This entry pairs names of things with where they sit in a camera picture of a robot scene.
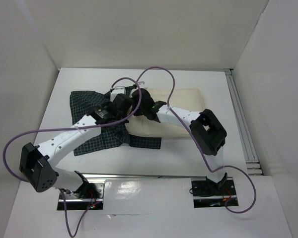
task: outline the checkered cloth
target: checkered cloth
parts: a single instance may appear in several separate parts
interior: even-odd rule
[[[126,94],[130,94],[131,88],[126,88]],[[70,95],[70,107],[72,123],[78,122],[87,112],[96,105],[110,101],[110,92],[104,94],[94,91],[73,91]],[[84,155],[98,150],[118,147],[127,143],[131,147],[160,149],[161,138],[140,137],[129,135],[125,125],[117,125],[106,128],[99,136],[91,138],[74,150],[74,155]]]

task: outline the white backdrop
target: white backdrop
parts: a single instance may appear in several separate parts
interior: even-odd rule
[[[57,70],[13,1],[0,0],[0,238],[3,237],[19,181],[2,162],[4,145],[41,122]],[[26,136],[11,145],[8,161],[18,171]]]
[[[257,155],[298,238],[298,0],[270,0],[234,69]]]
[[[235,67],[267,1],[25,0],[58,67],[185,69]]]

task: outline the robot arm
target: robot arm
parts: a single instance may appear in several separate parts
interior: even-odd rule
[[[166,122],[177,126],[183,126],[170,111],[166,102],[155,102],[149,92],[140,83],[142,89],[142,101],[135,116],[146,116],[149,120]],[[20,171],[27,177],[37,192],[43,192],[51,187],[66,188],[83,195],[92,184],[78,171],[70,172],[56,167],[56,165],[69,152],[101,134],[101,127],[79,129],[81,126],[95,124],[107,124],[125,118],[139,101],[139,92],[134,91],[130,97],[125,96],[124,87],[116,87],[111,92],[111,102],[96,106],[94,110],[86,114],[80,121],[72,126],[73,130],[65,131],[48,141],[34,146],[26,144],[22,148]],[[206,155],[206,159],[212,169],[224,165],[223,146],[225,144],[226,131],[210,110],[192,112],[172,107],[190,128],[192,134]],[[217,185],[225,182],[223,170],[208,175],[209,179]]]

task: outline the wire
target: wire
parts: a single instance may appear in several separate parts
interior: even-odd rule
[[[90,206],[87,207],[87,209],[83,212],[83,214],[81,215],[81,217],[79,218],[79,221],[78,221],[78,224],[76,226],[76,230],[75,230],[75,233],[74,235],[72,235],[71,233],[71,230],[70,230],[70,226],[69,226],[69,220],[68,220],[68,209],[67,209],[67,205],[66,205],[66,199],[65,199],[65,195],[64,195],[64,192],[62,189],[60,189],[60,192],[61,192],[61,196],[62,196],[62,199],[63,199],[63,204],[64,204],[64,216],[65,216],[65,224],[66,224],[66,228],[68,230],[68,233],[70,235],[71,238],[74,238],[76,235],[77,235],[77,232],[78,232],[78,229],[79,229],[79,225],[80,225],[80,222],[82,221],[84,215],[86,214],[86,212],[94,207],[97,203],[99,202],[95,202],[93,204],[91,204]]]
[[[224,196],[225,196],[225,191],[228,192],[228,194],[229,194],[229,198],[224,198]],[[223,190],[223,196],[222,196],[223,201],[222,201],[222,202],[225,202],[226,200],[230,199],[231,197],[232,197],[231,192],[230,192],[227,188],[225,188],[225,189]]]
[[[32,133],[39,133],[39,132],[51,132],[51,131],[68,131],[68,130],[77,130],[77,129],[91,129],[91,128],[96,128],[96,127],[105,127],[105,126],[113,126],[113,125],[117,125],[119,123],[122,123],[124,122],[125,120],[128,120],[139,108],[140,106],[140,103],[141,103],[141,100],[142,100],[142,94],[141,94],[141,88],[140,86],[138,85],[138,83],[133,80],[132,78],[129,78],[129,77],[123,77],[123,78],[120,78],[118,80],[116,80],[113,84],[112,84],[112,87],[115,86],[116,83],[120,82],[121,80],[124,80],[124,79],[127,79],[127,80],[130,80],[132,81],[138,88],[138,91],[139,91],[139,100],[138,100],[138,104],[136,105],[135,109],[128,115],[126,116],[125,118],[121,119],[121,120],[118,120],[118,121],[115,121],[115,122],[111,122],[111,123],[107,123],[107,124],[100,124],[100,125],[91,125],[91,126],[82,126],[82,127],[66,127],[66,128],[54,128],[54,129],[39,129],[39,130],[30,130],[30,131],[26,131],[26,132],[23,132],[19,135],[16,135],[15,137],[13,137],[11,140],[9,140],[7,142],[7,144],[5,145],[4,149],[3,149],[3,152],[2,152],[2,159],[3,159],[3,164],[5,166],[5,168],[8,170],[8,172],[16,177],[17,179],[21,180],[21,181],[24,181],[24,182],[28,182],[27,180],[25,180],[24,178],[18,176],[17,174],[15,174],[9,167],[9,165],[7,164],[7,161],[6,161],[6,151],[9,147],[9,145],[14,141],[16,140],[17,138],[21,137],[21,136],[24,136],[24,135],[28,135],[28,134],[32,134]],[[88,206],[87,209],[83,212],[82,216],[80,217],[79,219],[79,222],[78,222],[78,225],[77,225],[77,228],[76,228],[76,231],[74,233],[74,235],[71,234],[71,231],[70,231],[70,227],[69,227],[69,222],[68,222],[68,215],[67,215],[67,206],[66,206],[66,200],[65,200],[65,195],[64,195],[64,192],[60,189],[60,192],[61,192],[61,195],[62,195],[62,198],[63,198],[63,201],[64,201],[64,213],[65,213],[65,224],[66,224],[66,227],[67,227],[67,230],[69,232],[69,235],[70,237],[75,237],[76,234],[77,234],[77,231],[78,231],[78,228],[79,228],[79,225],[80,225],[80,222],[81,220],[83,219],[84,215],[86,214],[86,212],[91,208],[93,207],[95,204],[97,203],[94,203],[92,204],[91,206]]]
[[[90,203],[89,203],[89,205],[91,205],[91,203],[92,203],[92,201],[93,201],[93,197],[94,197],[94,194],[91,192],[91,191],[89,191],[89,193],[90,193]]]
[[[95,191],[93,190],[89,190],[89,193],[91,195],[91,198],[93,199],[94,198],[94,201],[96,202],[96,195],[95,195]]]
[[[137,88],[138,88],[138,91],[139,91],[139,100],[138,100],[138,104],[136,105],[135,109],[134,109],[128,116],[126,116],[125,118],[123,118],[123,119],[121,119],[121,120],[118,120],[118,121],[115,121],[115,122],[111,122],[111,123],[107,123],[107,124],[100,124],[100,125],[91,125],[91,126],[82,126],[82,127],[53,128],[53,129],[38,129],[38,130],[30,130],[30,131],[23,132],[23,133],[21,133],[21,134],[19,134],[19,135],[16,135],[15,137],[13,137],[13,138],[12,138],[11,140],[9,140],[9,141],[7,142],[7,144],[5,145],[5,147],[4,147],[4,149],[3,149],[3,152],[2,152],[2,159],[3,159],[3,163],[4,163],[5,168],[6,168],[6,169],[8,170],[8,172],[9,172],[11,175],[13,175],[15,178],[17,178],[17,179],[19,179],[19,180],[21,180],[21,181],[24,181],[24,182],[28,182],[28,181],[25,180],[24,178],[22,178],[22,177],[18,176],[17,174],[15,174],[15,173],[10,169],[10,167],[9,167],[9,165],[7,164],[7,161],[6,161],[6,151],[7,151],[8,147],[9,147],[9,145],[10,145],[14,140],[16,140],[17,138],[19,138],[19,137],[21,137],[21,136],[28,135],[28,134],[32,134],[32,133],[39,133],[39,132],[69,131],[69,130],[77,130],[77,129],[91,129],[91,128],[96,128],[96,127],[114,126],[114,125],[117,125],[117,124],[119,124],[119,123],[121,123],[121,122],[124,122],[125,120],[128,120],[128,119],[129,119],[129,118],[130,118],[130,117],[131,117],[131,116],[138,110],[138,108],[139,108],[139,106],[140,106],[140,103],[141,103],[141,100],[142,100],[141,88],[140,88],[140,86],[138,85],[138,81],[140,80],[140,78],[143,76],[144,73],[146,73],[146,72],[147,72],[148,70],[150,70],[150,69],[155,69],[155,68],[156,68],[156,69],[164,70],[164,71],[166,71],[167,73],[170,74],[170,76],[171,76],[171,78],[172,78],[172,81],[173,81],[173,84],[172,84],[171,92],[170,92],[170,94],[169,94],[169,96],[168,96],[168,99],[167,99],[167,106],[169,107],[170,111],[175,115],[175,117],[181,122],[181,124],[183,125],[183,127],[188,131],[189,135],[191,136],[191,138],[192,138],[193,141],[195,142],[195,144],[196,144],[198,150],[200,151],[200,154],[201,154],[201,156],[202,156],[202,158],[203,158],[203,161],[204,161],[206,167],[208,168],[208,170],[209,170],[211,173],[214,173],[214,172],[216,172],[216,171],[218,171],[218,170],[221,170],[221,169],[223,169],[223,168],[233,168],[233,169],[236,169],[236,170],[240,171],[241,173],[243,173],[243,174],[248,178],[248,180],[250,181],[250,183],[251,183],[251,185],[252,185],[252,187],[253,187],[253,190],[254,190],[254,200],[253,200],[253,203],[252,203],[247,209],[245,209],[245,210],[243,210],[243,211],[233,211],[233,210],[231,210],[231,209],[229,209],[229,208],[227,207],[227,203],[228,203],[229,201],[231,201],[231,199],[230,199],[230,200],[227,200],[227,201],[225,202],[225,208],[226,208],[228,211],[230,211],[230,212],[232,212],[232,213],[236,213],[236,214],[245,213],[245,212],[249,211],[250,209],[252,209],[252,207],[255,205],[255,202],[256,202],[256,199],[257,199],[257,192],[256,192],[256,188],[255,188],[255,185],[254,185],[253,181],[251,180],[251,178],[249,177],[249,175],[248,175],[247,173],[245,173],[243,170],[241,170],[240,168],[235,167],[235,166],[226,165],[226,166],[218,167],[218,168],[216,168],[216,169],[214,169],[214,170],[211,169],[211,167],[209,166],[209,164],[208,164],[208,162],[207,162],[207,160],[206,160],[206,158],[205,158],[205,156],[204,156],[204,153],[203,153],[202,148],[201,148],[200,145],[198,144],[197,140],[194,138],[194,136],[193,136],[191,130],[187,127],[187,125],[184,123],[184,121],[182,121],[182,119],[179,117],[179,115],[172,109],[172,107],[170,107],[170,103],[169,103],[169,101],[170,101],[170,98],[171,98],[171,96],[172,96],[172,94],[173,94],[173,91],[174,91],[174,88],[175,88],[175,79],[174,79],[173,74],[172,74],[168,69],[163,68],[163,67],[159,67],[159,66],[154,66],[154,67],[150,67],[150,68],[145,69],[145,70],[139,75],[139,77],[138,77],[138,79],[137,79],[136,81],[134,81],[132,78],[129,78],[129,77],[123,77],[123,78],[120,78],[120,79],[116,80],[116,81],[112,84],[111,87],[113,88],[114,85],[115,85],[116,83],[120,82],[121,80],[125,80],[125,79],[127,79],[127,80],[130,80],[130,81],[132,81],[133,83],[135,83],[135,85],[136,85]],[[78,222],[78,225],[77,225],[77,228],[76,228],[76,232],[75,232],[74,235],[72,235],[72,234],[71,234],[71,231],[70,231],[70,228],[69,228],[69,223],[68,223],[67,206],[66,206],[66,200],[65,200],[64,192],[63,192],[62,190],[60,190],[60,191],[61,191],[62,198],[63,198],[63,200],[64,200],[65,223],[66,223],[66,226],[67,226],[67,229],[68,229],[68,232],[69,232],[70,237],[73,238],[73,237],[75,237],[76,234],[77,234],[77,231],[78,231],[78,228],[79,228],[79,225],[80,225],[80,222],[81,222],[83,216],[84,216],[85,213],[91,208],[91,206],[88,206],[88,208],[87,208],[87,209],[84,211],[84,213],[82,214],[81,218],[79,219],[79,222]]]
[[[159,67],[159,66],[153,66],[153,67],[150,67],[150,68],[147,68],[146,70],[144,70],[144,71],[140,74],[140,76],[138,77],[138,79],[137,79],[136,81],[138,82],[139,79],[143,76],[143,74],[144,74],[145,72],[147,72],[147,71],[150,70],[150,69],[155,69],[155,68],[162,69],[162,70],[164,70],[164,71],[166,71],[167,73],[170,74],[170,76],[171,76],[171,78],[172,78],[172,81],[173,81],[173,85],[172,85],[172,89],[171,89],[170,95],[169,95],[169,97],[168,97],[168,99],[167,99],[167,106],[169,107],[170,111],[175,115],[175,117],[179,120],[179,122],[183,125],[183,127],[187,130],[187,132],[189,133],[189,135],[190,135],[191,138],[193,139],[195,145],[197,146],[198,150],[200,151],[200,154],[201,154],[201,156],[202,156],[202,158],[203,158],[203,161],[204,161],[206,167],[208,168],[208,170],[209,170],[211,173],[215,173],[216,171],[221,170],[221,169],[223,169],[223,168],[233,168],[233,169],[238,170],[238,171],[240,171],[241,173],[243,173],[243,174],[247,177],[247,179],[249,180],[249,182],[251,183],[252,188],[253,188],[253,190],[254,190],[254,200],[253,200],[252,204],[251,204],[248,208],[246,208],[246,209],[243,210],[243,211],[233,211],[233,210],[231,210],[231,209],[229,209],[229,208],[227,207],[227,203],[228,203],[229,201],[231,201],[231,199],[227,200],[226,203],[225,203],[225,208],[226,208],[228,211],[232,212],[232,213],[241,214],[241,213],[248,212],[250,209],[253,208],[253,206],[255,205],[256,200],[257,200],[257,191],[256,191],[256,188],[255,188],[255,185],[254,185],[252,179],[251,179],[250,176],[249,176],[247,173],[245,173],[243,170],[241,170],[241,169],[238,168],[238,167],[232,166],[232,165],[221,166],[221,167],[218,167],[218,168],[216,168],[216,169],[214,169],[214,170],[211,169],[211,167],[210,167],[210,165],[209,165],[207,159],[205,158],[205,155],[204,155],[204,153],[203,153],[203,150],[202,150],[201,146],[199,145],[199,143],[198,143],[198,141],[196,140],[196,138],[193,136],[191,130],[188,128],[188,126],[184,123],[184,121],[179,117],[179,115],[172,109],[172,107],[171,107],[170,104],[169,104],[170,98],[171,98],[171,96],[172,96],[172,93],[173,93],[173,91],[174,91],[174,87],[175,87],[175,79],[174,79],[173,74],[172,74],[168,69],[166,69],[166,68]]]
[[[17,179],[21,180],[21,181],[24,181],[24,182],[28,182],[26,179],[18,176],[17,174],[15,174],[9,167],[9,165],[7,164],[7,161],[6,161],[6,151],[9,147],[9,145],[14,141],[16,140],[17,138],[21,137],[21,136],[24,136],[24,135],[28,135],[28,134],[33,134],[33,133],[39,133],[39,132],[52,132],[52,131],[68,131],[68,130],[77,130],[77,129],[91,129],[91,128],[96,128],[96,127],[106,127],[106,126],[113,126],[113,125],[117,125],[119,123],[122,123],[124,122],[125,120],[128,120],[139,108],[140,106],[140,103],[141,103],[141,99],[142,99],[142,94],[141,94],[141,88],[140,86],[138,85],[138,83],[133,80],[132,78],[129,78],[129,77],[123,77],[123,78],[120,78],[118,80],[116,80],[113,84],[112,84],[112,87],[115,86],[116,83],[118,83],[119,81],[121,80],[124,80],[124,79],[127,79],[127,80],[130,80],[132,81],[133,83],[135,83],[135,85],[137,86],[138,88],[138,91],[139,91],[139,101],[138,101],[138,104],[136,105],[135,109],[128,115],[126,116],[125,118],[121,119],[121,120],[118,120],[118,121],[115,121],[115,122],[111,122],[111,123],[107,123],[107,124],[100,124],[100,125],[89,125],[89,126],[82,126],[82,127],[65,127],[65,128],[53,128],[53,129],[39,129],[39,130],[29,130],[29,131],[26,131],[26,132],[23,132],[19,135],[16,135],[15,137],[13,137],[11,140],[9,140],[7,142],[7,144],[5,145],[4,149],[3,149],[3,152],[2,152],[2,159],[3,159],[3,164],[5,166],[5,168],[9,171],[9,173],[16,177]]]

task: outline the metal frame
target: metal frame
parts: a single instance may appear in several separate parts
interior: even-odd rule
[[[233,108],[236,116],[238,131],[241,137],[243,152],[246,160],[249,175],[263,175],[260,163],[256,154],[254,143],[247,126],[246,117],[237,92],[237,88],[232,76],[231,69],[224,69],[228,84],[229,93],[232,99]]]

